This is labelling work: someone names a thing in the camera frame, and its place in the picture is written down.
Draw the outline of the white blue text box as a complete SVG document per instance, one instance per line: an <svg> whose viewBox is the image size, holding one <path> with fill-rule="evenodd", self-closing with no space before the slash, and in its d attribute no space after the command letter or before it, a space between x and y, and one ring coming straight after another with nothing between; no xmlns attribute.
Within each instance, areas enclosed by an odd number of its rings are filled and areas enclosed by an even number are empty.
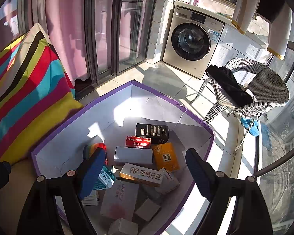
<svg viewBox="0 0 294 235"><path fill-rule="evenodd" d="M99 193L96 190L91 191L91 194L89 196L86 196L82 200L82 204L84 206L99 206L100 204Z"/></svg>

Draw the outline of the white medicine box red logo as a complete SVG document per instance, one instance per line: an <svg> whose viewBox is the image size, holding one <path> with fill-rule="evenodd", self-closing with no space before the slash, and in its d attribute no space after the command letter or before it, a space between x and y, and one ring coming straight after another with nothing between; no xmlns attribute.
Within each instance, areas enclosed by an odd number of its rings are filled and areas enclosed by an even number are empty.
<svg viewBox="0 0 294 235"><path fill-rule="evenodd" d="M106 190L110 189L116 180L115 175L110 168L104 165L101 172L93 185L93 190Z"/></svg>

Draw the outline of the large white pink-stained box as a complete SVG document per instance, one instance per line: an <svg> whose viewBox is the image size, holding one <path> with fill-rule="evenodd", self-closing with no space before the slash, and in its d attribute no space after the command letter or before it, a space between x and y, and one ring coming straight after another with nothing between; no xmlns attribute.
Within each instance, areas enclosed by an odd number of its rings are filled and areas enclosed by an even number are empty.
<svg viewBox="0 0 294 235"><path fill-rule="evenodd" d="M123 180L115 180L113 186L105 191L100 215L117 220L132 221L139 185Z"/></svg>

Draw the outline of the orange tissue pack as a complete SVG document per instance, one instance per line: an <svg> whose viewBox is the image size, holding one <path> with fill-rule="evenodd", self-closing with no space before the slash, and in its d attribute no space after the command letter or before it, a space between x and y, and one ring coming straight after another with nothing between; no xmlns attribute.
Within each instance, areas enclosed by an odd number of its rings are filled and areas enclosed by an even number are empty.
<svg viewBox="0 0 294 235"><path fill-rule="evenodd" d="M176 152L172 143L158 144L152 147L155 165L158 170L165 168L167 171L180 169Z"/></svg>

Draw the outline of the white box purple ribbon logo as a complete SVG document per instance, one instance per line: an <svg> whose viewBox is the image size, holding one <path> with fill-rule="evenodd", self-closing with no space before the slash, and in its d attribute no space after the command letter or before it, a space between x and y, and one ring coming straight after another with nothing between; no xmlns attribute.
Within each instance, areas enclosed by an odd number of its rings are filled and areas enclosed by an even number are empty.
<svg viewBox="0 0 294 235"><path fill-rule="evenodd" d="M114 161L118 163L153 164L153 152L151 149L138 149L117 146Z"/></svg>

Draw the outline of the red blue product box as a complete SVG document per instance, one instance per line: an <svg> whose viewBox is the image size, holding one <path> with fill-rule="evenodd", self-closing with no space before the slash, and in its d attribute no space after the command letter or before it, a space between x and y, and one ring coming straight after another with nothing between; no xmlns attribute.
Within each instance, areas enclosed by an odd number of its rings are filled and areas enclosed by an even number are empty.
<svg viewBox="0 0 294 235"><path fill-rule="evenodd" d="M150 149L151 139L149 137L127 136L125 146L137 149Z"/></svg>

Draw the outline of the black applicator box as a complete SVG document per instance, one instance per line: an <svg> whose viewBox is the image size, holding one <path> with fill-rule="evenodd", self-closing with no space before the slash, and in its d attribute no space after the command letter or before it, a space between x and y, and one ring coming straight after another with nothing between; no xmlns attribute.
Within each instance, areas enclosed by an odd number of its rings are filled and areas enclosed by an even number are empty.
<svg viewBox="0 0 294 235"><path fill-rule="evenodd" d="M135 135L139 137L149 137L151 144L165 144L169 139L169 129L167 125L136 124Z"/></svg>

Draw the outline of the small white box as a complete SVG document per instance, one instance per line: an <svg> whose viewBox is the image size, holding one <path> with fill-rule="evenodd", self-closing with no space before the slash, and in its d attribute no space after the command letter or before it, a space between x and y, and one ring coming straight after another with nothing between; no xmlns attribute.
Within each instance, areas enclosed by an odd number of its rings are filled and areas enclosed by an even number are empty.
<svg viewBox="0 0 294 235"><path fill-rule="evenodd" d="M128 221L126 219L120 218L115 220L109 230L108 234L124 234L124 235L137 235L138 225L134 222Z"/></svg>

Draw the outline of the white cube box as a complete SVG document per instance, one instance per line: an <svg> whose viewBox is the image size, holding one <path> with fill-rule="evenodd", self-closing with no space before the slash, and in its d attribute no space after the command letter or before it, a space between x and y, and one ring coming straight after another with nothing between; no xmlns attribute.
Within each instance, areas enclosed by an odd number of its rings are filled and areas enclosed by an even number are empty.
<svg viewBox="0 0 294 235"><path fill-rule="evenodd" d="M160 174L162 175L162 182L160 187L155 189L158 193L165 195L179 187L178 179L170 171L162 168Z"/></svg>

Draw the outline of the grey white square box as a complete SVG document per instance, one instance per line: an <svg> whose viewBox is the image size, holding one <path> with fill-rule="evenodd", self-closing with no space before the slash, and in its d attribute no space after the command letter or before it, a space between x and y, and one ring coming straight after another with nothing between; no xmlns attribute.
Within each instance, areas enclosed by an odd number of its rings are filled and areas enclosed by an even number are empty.
<svg viewBox="0 0 294 235"><path fill-rule="evenodd" d="M150 222L154 218L154 216L159 212L160 209L160 205L158 205L157 203L148 198L135 211L134 216L139 220Z"/></svg>

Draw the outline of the beige seat cushion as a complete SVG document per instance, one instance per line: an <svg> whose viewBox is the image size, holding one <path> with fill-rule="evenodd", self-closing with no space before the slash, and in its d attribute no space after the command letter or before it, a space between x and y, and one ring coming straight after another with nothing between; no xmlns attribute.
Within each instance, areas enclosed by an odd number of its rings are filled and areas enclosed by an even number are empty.
<svg viewBox="0 0 294 235"><path fill-rule="evenodd" d="M29 159L11 166L9 181L0 190L0 227L6 234L65 233L47 180L37 181Z"/></svg>

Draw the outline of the blue slipper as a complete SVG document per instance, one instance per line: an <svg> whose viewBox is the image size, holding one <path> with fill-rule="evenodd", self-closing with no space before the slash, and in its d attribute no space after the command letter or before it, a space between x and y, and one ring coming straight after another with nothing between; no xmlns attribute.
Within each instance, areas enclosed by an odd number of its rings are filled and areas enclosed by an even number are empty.
<svg viewBox="0 0 294 235"><path fill-rule="evenodd" d="M245 129L250 129L249 133L254 136L254 137L258 137L259 136L259 129L258 129L258 121L257 120L251 120L251 119L246 119L246 118L241 118L240 122L242 124L242 126Z"/></svg>

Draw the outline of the purple-rimmed white storage box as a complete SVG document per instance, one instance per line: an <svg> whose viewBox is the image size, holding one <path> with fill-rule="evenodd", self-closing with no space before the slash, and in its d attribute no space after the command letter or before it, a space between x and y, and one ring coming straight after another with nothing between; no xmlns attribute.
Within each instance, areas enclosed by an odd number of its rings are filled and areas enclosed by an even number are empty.
<svg viewBox="0 0 294 235"><path fill-rule="evenodd" d="M159 199L160 210L151 221L139 223L139 234L162 234L194 187L186 151L193 148L206 159L215 135L194 113L151 87L129 81L83 107L32 152L36 173L56 178L75 170L82 162L84 147L98 142L106 145L108 163L114 165L116 148L124 147L129 136L145 136L147 129L163 130L179 164L174 172L179 186Z"/></svg>

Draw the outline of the black cloth on chair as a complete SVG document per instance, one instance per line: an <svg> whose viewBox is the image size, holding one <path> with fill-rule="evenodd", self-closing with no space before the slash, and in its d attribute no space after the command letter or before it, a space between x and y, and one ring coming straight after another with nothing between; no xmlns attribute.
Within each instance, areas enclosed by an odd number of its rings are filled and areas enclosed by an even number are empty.
<svg viewBox="0 0 294 235"><path fill-rule="evenodd" d="M210 65L206 72L221 86L236 107L243 107L253 103L252 97L237 83L230 69L225 66Z"/></svg>

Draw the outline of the gold washing machine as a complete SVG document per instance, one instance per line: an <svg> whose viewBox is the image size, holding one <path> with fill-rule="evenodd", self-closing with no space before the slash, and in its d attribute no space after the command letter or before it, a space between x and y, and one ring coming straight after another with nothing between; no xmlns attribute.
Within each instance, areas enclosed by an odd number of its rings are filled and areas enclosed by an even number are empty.
<svg viewBox="0 0 294 235"><path fill-rule="evenodd" d="M224 26L207 14L175 5L163 61L201 79Z"/></svg>

